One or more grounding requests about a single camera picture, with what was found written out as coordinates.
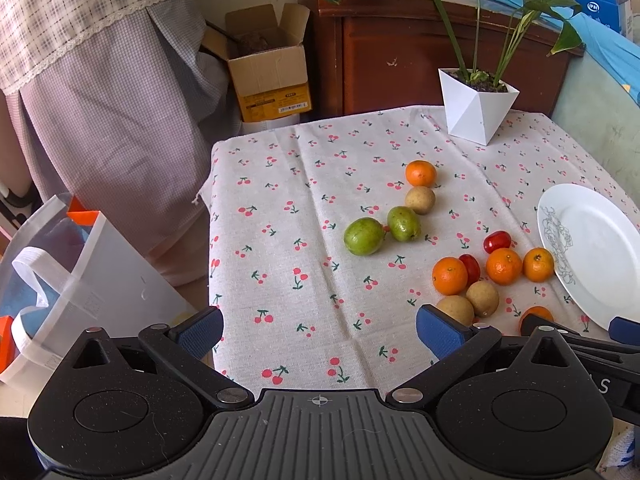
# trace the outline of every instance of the metal screw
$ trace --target metal screw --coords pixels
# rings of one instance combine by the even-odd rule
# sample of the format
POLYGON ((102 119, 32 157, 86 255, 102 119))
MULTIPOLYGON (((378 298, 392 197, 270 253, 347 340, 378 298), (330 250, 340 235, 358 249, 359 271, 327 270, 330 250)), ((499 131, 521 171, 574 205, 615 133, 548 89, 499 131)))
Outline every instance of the metal screw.
POLYGON ((415 404, 422 400, 422 392, 415 388, 398 388, 391 396, 402 404, 415 404))
POLYGON ((238 404, 249 398, 249 394, 242 388, 225 388, 218 392, 218 400, 225 404, 238 404))

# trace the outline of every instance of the plate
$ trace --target plate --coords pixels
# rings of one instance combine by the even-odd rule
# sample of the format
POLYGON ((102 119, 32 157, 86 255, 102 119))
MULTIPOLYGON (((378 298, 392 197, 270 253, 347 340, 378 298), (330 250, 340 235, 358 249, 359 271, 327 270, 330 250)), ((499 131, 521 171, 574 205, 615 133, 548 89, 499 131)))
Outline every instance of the plate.
POLYGON ((593 322, 640 321, 640 234, 620 209, 576 184, 540 197, 538 229, 556 260, 556 275, 593 322))

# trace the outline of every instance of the red tomato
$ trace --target red tomato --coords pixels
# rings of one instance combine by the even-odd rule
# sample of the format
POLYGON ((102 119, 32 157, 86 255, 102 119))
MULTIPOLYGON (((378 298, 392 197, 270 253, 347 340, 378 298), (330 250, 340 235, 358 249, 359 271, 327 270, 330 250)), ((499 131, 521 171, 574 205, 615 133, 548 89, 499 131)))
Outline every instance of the red tomato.
POLYGON ((463 254, 458 259, 464 263, 466 267, 466 274, 468 275, 466 286, 471 286, 480 279, 480 265, 478 264, 478 260, 471 254, 463 254))
POLYGON ((509 249, 511 247, 511 235, 507 231, 496 231, 484 239, 482 246, 489 254, 496 249, 509 249))

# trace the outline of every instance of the geometric planter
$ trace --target geometric planter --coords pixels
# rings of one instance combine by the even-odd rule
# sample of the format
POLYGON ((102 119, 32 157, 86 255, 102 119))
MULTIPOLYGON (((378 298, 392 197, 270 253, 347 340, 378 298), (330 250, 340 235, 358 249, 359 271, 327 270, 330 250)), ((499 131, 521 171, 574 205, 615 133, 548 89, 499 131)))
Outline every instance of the geometric planter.
POLYGON ((438 69, 449 135, 486 146, 520 94, 505 83, 507 92, 478 92, 438 69))

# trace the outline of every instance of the tablecloth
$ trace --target tablecloth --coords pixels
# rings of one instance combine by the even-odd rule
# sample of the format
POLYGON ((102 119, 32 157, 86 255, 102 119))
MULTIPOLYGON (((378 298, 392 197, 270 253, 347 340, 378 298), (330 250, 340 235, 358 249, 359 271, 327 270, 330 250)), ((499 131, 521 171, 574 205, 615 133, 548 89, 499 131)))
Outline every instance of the tablecloth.
MULTIPOLYGON (((446 133, 441 107, 407 107, 300 124, 219 142, 202 193, 210 198, 210 304, 224 314, 217 370, 262 388, 378 388, 382 396, 436 358, 415 314, 441 295, 431 269, 470 253, 481 267, 487 234, 506 230, 521 256, 542 244, 536 206, 572 182, 609 198, 640 228, 632 200, 567 133, 542 114, 510 112, 487 147, 446 133), (409 189, 404 166, 438 170, 436 205, 419 241, 389 235, 380 251, 344 247, 348 224, 386 223, 409 189)), ((527 308, 604 338, 553 277, 499 287, 488 321, 516 335, 527 308)))

